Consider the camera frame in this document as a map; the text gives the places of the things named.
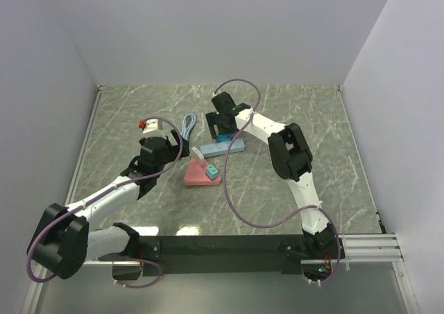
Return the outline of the teal USB charger plug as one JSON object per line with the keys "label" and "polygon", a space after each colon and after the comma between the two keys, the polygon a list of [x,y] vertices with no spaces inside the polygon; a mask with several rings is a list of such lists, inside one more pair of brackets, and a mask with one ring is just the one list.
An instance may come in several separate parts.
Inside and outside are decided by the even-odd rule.
{"label": "teal USB charger plug", "polygon": [[210,164],[205,169],[205,174],[209,179],[215,180],[219,176],[219,171],[214,165]]}

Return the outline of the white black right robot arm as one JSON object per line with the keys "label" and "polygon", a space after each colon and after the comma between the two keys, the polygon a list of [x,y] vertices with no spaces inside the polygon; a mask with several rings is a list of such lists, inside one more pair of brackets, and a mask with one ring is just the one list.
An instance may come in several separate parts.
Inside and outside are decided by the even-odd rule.
{"label": "white black right robot arm", "polygon": [[215,95],[211,102],[213,112],[206,114],[212,138],[217,134],[235,134],[237,138],[247,132],[266,143],[275,173],[289,186],[298,209],[283,220],[271,225],[256,225],[247,221],[235,209],[223,186],[225,198],[238,219],[256,228],[277,227],[299,214],[305,240],[304,259],[325,258],[328,254],[338,260],[344,258],[342,243],[332,219],[322,208],[322,202],[314,186],[312,162],[313,155],[306,138],[296,123],[285,125],[273,121],[245,103],[236,104],[227,92]]}

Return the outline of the white plug adapter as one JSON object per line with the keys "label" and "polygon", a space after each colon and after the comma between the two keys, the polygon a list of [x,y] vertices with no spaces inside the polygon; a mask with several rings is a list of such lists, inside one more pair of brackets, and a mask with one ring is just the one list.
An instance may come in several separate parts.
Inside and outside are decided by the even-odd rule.
{"label": "white plug adapter", "polygon": [[202,166],[205,163],[205,158],[197,147],[190,148],[189,155],[199,166]]}

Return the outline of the blue plug adapter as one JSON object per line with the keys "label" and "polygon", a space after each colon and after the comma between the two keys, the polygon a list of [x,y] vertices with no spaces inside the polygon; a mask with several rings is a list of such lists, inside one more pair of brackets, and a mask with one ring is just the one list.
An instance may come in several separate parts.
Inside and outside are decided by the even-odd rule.
{"label": "blue plug adapter", "polygon": [[219,134],[216,138],[218,143],[232,141],[234,134]]}

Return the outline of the light blue power strip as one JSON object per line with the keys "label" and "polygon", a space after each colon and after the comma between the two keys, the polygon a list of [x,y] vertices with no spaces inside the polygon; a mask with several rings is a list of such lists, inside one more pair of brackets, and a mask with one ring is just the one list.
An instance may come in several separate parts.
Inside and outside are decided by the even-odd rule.
{"label": "light blue power strip", "polygon": [[[200,147],[200,152],[204,156],[204,158],[209,157],[217,157],[221,155],[225,155],[228,151],[230,142],[224,141],[224,142],[218,142],[218,143],[211,143]],[[236,152],[243,152],[246,148],[246,145],[243,141],[243,139],[236,140],[231,149],[230,153],[236,153]]]}

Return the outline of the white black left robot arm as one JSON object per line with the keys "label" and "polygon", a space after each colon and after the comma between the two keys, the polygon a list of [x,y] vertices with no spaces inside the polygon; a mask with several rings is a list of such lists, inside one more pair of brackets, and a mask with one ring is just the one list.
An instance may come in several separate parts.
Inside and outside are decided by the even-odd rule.
{"label": "white black left robot arm", "polygon": [[143,262],[147,251],[132,227],[123,223],[102,230],[96,227],[125,204],[143,198],[161,174],[189,156],[188,140],[176,131],[171,134],[176,145],[166,137],[140,139],[140,153],[103,189],[73,204],[51,204],[44,210],[26,251],[26,271],[33,281],[43,282],[33,274],[33,263],[45,267],[53,277],[68,279],[84,262],[102,256]]}

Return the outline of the pink triangular power strip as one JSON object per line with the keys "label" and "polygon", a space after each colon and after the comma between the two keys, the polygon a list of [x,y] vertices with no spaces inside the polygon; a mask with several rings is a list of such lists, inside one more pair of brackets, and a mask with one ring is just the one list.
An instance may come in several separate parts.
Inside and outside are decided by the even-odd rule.
{"label": "pink triangular power strip", "polygon": [[193,159],[190,161],[185,172],[184,183],[187,186],[217,186],[221,183],[221,176],[215,180],[209,179],[205,174],[205,169],[210,165],[206,160],[202,166],[199,166]]}

